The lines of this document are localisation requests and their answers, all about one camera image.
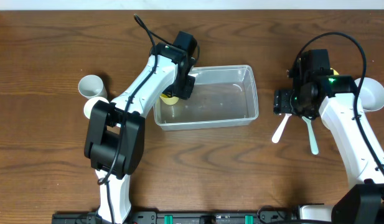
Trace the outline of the grey plastic bowl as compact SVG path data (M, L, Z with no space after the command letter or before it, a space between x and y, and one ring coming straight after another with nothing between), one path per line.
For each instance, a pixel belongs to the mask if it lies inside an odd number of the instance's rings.
M364 78L359 98L364 112L378 111L384 107L384 87L372 78Z

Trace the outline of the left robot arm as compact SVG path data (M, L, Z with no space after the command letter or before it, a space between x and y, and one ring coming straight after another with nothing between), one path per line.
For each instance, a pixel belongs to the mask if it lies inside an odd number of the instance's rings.
M158 43L131 86L111 102L96 100L89 115L84 155L95 169L102 223L124 223L130 213L129 182L144 152L146 116L161 95L187 100L195 78L189 74L200 47L194 40Z

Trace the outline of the white plastic bowl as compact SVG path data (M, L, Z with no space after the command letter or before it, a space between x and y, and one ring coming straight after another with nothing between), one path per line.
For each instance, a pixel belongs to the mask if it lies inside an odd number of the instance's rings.
M321 114L321 120L322 120L323 125L324 125L327 129L329 129L329 127L328 127L328 125L327 125L327 122L326 122L326 120L325 120L324 114Z

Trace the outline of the yellow plastic cup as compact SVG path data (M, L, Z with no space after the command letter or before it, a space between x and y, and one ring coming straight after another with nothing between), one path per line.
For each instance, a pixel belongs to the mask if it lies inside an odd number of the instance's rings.
M166 105L174 105L179 101L179 98L176 96L167 96L165 94L160 95L160 99L165 103Z

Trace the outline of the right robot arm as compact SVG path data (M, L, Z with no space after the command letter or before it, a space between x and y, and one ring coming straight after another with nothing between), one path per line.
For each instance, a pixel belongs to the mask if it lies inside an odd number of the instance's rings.
M335 205L301 205L300 223L384 223L384 151L348 75L332 70L293 75L290 90L274 94L276 114L319 118L331 132L350 190Z

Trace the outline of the clear plastic container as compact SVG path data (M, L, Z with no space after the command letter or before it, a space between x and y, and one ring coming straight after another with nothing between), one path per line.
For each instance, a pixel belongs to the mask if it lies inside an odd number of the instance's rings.
M255 77L249 65L193 68L188 100L157 100L154 120L165 131L245 126L259 115Z

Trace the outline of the yellow plastic bowl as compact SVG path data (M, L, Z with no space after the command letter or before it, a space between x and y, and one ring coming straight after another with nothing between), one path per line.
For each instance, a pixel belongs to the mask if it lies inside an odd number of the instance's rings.
M330 68L330 69L333 71L334 75L339 75L339 73L336 70L334 70L333 68Z

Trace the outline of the white plastic cup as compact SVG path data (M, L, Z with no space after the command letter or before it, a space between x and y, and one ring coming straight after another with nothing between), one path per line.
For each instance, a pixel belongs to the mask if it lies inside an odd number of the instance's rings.
M83 113L84 115L87 117L87 119L90 119L90 116L91 116L91 111L94 107L94 105L98 102L98 101L103 101L105 103L109 103L109 101L102 97L102 96L96 96L96 97L93 97L93 98L90 98L84 105L83 107Z

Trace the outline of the grey plastic cup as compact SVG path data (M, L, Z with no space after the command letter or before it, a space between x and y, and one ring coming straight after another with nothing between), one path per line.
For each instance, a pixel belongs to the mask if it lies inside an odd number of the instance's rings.
M108 96L103 80L97 75L83 77L78 83L78 91L87 99L97 96L107 98Z

